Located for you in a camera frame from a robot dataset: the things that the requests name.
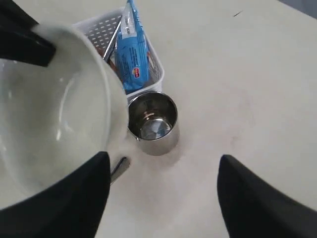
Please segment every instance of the plastic storage basket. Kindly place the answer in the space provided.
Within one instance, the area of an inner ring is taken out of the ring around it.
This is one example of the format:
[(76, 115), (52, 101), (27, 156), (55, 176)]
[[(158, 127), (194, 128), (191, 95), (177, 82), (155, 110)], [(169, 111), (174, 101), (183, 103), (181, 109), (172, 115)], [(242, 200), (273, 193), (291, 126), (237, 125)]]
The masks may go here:
[[(80, 21), (74, 24), (74, 26), (82, 31), (96, 48), (106, 49), (109, 44), (109, 40), (111, 39), (115, 28), (121, 19), (123, 10), (124, 8), (122, 7), (104, 15)], [(127, 95), (129, 101), (137, 95), (147, 91), (162, 91), (164, 69), (147, 35), (146, 40), (150, 50), (150, 79), (142, 89)]]

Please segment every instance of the stainless steel cup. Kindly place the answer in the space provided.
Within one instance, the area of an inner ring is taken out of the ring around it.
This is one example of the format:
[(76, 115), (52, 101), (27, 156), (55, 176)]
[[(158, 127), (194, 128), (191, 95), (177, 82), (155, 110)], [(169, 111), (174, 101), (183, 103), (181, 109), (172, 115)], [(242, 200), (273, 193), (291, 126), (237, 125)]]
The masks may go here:
[(175, 103), (160, 92), (137, 96), (129, 105), (129, 130), (145, 153), (156, 156), (168, 153), (179, 139)]

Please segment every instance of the black object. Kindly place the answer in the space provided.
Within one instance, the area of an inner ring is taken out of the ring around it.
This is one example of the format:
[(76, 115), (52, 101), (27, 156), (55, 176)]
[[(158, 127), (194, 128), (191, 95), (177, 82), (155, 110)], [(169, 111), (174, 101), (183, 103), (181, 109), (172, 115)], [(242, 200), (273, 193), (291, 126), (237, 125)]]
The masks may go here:
[(317, 237), (317, 212), (279, 192), (230, 155), (220, 160), (217, 190), (231, 238)]
[(12, 0), (0, 0), (0, 58), (48, 66), (56, 49), (30, 30), (37, 24)]
[(0, 211), (0, 238), (93, 238), (110, 189), (110, 162), (99, 152), (43, 192)]

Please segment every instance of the white table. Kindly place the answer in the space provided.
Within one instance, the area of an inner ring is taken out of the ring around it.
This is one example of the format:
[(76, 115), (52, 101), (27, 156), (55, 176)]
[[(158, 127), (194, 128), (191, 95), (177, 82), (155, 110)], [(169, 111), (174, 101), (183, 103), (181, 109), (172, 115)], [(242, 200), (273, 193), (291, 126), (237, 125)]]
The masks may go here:
[[(125, 4), (16, 2), (63, 23)], [(127, 139), (132, 166), (111, 187), (97, 237), (227, 237), (216, 193), (222, 154), (317, 209), (317, 21), (273, 0), (136, 4), (178, 105), (181, 141), (151, 157)], [(18, 195), (8, 183), (0, 171), (2, 205)]]

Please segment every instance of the blue snack package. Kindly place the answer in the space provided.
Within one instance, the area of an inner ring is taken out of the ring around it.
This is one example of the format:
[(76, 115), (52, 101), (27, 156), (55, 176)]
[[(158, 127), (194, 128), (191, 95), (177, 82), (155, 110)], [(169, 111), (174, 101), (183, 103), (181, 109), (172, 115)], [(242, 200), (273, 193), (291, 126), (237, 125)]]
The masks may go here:
[(114, 52), (115, 64), (126, 92), (142, 88), (149, 80), (148, 45), (133, 0), (127, 0)]

